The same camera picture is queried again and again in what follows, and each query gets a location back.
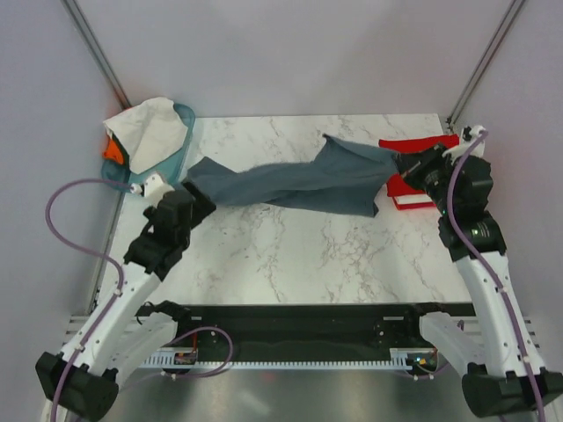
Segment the grey-blue t-shirt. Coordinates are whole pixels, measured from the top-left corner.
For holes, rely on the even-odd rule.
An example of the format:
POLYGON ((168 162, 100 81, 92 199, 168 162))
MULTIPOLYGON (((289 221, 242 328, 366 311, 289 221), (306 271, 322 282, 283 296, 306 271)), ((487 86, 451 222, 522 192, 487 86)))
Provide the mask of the grey-blue t-shirt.
POLYGON ((381 187, 397 173, 396 152, 325 135, 313 160, 276 163, 235 172, 209 157, 187 171, 216 205, 260 203, 336 215, 373 217, 381 187))

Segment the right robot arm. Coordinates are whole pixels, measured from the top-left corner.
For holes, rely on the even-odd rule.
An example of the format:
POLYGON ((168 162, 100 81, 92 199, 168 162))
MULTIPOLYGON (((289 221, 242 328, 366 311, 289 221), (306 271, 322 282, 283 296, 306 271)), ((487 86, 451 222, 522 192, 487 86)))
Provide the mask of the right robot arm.
POLYGON ((439 236, 470 293, 483 342, 444 310, 407 319, 405 340, 438 349, 460 375, 476 417, 534 411, 545 420, 545 405, 562 395, 562 374, 547 369, 512 290, 507 246, 486 208, 494 184, 490 163, 450 158, 441 144, 397 154, 394 162, 406 184, 426 193, 440 211, 439 236))

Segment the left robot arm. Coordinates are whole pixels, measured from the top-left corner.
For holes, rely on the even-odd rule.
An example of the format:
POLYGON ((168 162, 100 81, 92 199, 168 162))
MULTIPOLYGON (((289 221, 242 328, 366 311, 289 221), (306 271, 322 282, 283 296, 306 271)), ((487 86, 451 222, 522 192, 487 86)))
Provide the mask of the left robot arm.
POLYGON ((90 421, 108 413, 120 390, 120 371, 110 363, 122 334, 180 262, 192 230, 216 210, 194 183, 184 181, 173 187, 157 174, 145 180, 142 194, 149 202, 143 212, 146 224, 121 263, 108 260, 118 272, 113 291, 59 353, 44 352, 36 362, 40 385, 51 403, 52 421, 58 419, 60 409, 90 421))

